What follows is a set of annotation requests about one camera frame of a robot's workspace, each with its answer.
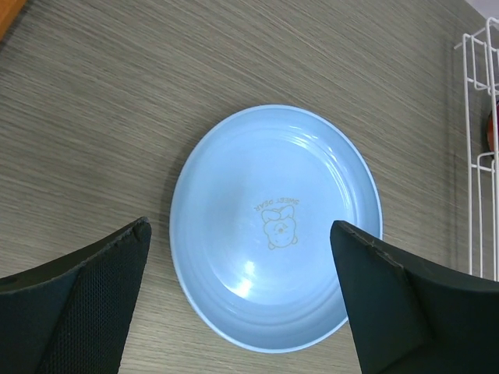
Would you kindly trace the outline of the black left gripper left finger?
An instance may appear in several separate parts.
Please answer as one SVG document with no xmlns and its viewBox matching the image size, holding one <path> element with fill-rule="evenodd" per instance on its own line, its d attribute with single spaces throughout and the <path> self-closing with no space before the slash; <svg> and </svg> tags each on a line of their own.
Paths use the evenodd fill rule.
<svg viewBox="0 0 499 374">
<path fill-rule="evenodd" d="M 117 373 L 150 249 L 141 217 L 1 279 L 3 373 Z"/>
</svg>

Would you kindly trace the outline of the light blue plate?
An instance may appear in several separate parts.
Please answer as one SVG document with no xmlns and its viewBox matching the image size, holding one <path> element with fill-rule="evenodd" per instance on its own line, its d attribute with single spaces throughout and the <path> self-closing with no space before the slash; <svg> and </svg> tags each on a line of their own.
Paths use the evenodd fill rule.
<svg viewBox="0 0 499 374">
<path fill-rule="evenodd" d="M 351 140 L 302 108 L 239 111 L 198 142 L 176 182 L 169 240 L 179 284 L 196 314 L 241 348 L 308 348 L 348 319 L 335 221 L 383 235 L 376 183 Z"/>
</svg>

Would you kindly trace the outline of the red floral plate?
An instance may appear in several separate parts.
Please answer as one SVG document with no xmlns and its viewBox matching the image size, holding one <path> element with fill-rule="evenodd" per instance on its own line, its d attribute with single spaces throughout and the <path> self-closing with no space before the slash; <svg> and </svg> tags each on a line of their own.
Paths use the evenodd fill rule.
<svg viewBox="0 0 499 374">
<path fill-rule="evenodd" d="M 483 130 L 483 141 L 487 152 L 494 152 L 494 115 L 491 112 Z"/>
</svg>

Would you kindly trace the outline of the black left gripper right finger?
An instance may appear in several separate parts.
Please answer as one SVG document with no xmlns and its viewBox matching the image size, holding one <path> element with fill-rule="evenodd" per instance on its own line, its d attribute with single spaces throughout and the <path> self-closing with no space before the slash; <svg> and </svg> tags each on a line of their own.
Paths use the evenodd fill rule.
<svg viewBox="0 0 499 374">
<path fill-rule="evenodd" d="M 364 373 L 496 373 L 498 283 L 390 245 L 346 221 L 331 248 Z"/>
</svg>

